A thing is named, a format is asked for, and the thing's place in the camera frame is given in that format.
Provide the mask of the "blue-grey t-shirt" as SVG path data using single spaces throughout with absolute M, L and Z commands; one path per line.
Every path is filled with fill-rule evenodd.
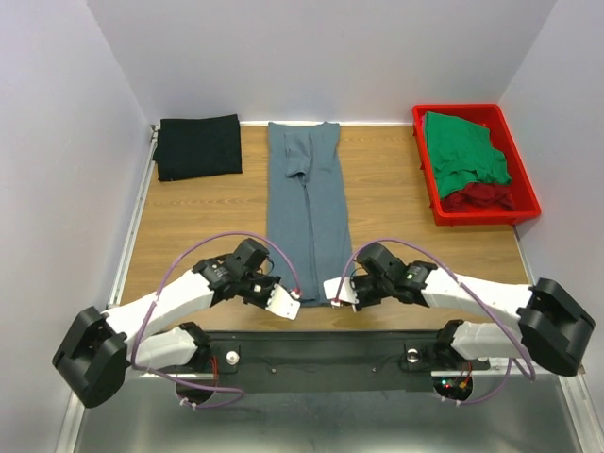
M 327 306 L 323 283 L 338 277 L 352 254 L 340 125 L 268 125 L 267 237 L 289 258 L 299 283 L 273 249 L 281 284 L 302 292 L 304 307 Z

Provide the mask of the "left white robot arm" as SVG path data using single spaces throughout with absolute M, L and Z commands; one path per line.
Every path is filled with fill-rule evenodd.
M 261 267 L 268 249 L 247 238 L 234 252 L 200 260 L 172 283 L 134 302 L 100 311 L 80 311 L 52 363 L 88 409 L 112 398 L 129 378 L 164 377 L 170 367 L 198 365 L 218 372 L 211 340 L 197 324 L 180 318 L 236 296 L 244 302 L 293 320 L 299 310 L 295 292 Z

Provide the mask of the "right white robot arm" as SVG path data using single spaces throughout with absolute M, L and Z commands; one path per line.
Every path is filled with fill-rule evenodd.
M 357 307 L 391 297 L 429 309 L 451 309 L 483 322 L 451 321 L 440 331 L 440 350 L 459 361 L 505 358 L 528 378 L 536 368 L 575 376 L 594 333 L 594 318 L 557 281 L 505 284 L 457 274 L 431 254 L 405 262 L 373 241 L 351 257 L 363 275 L 351 280 Z

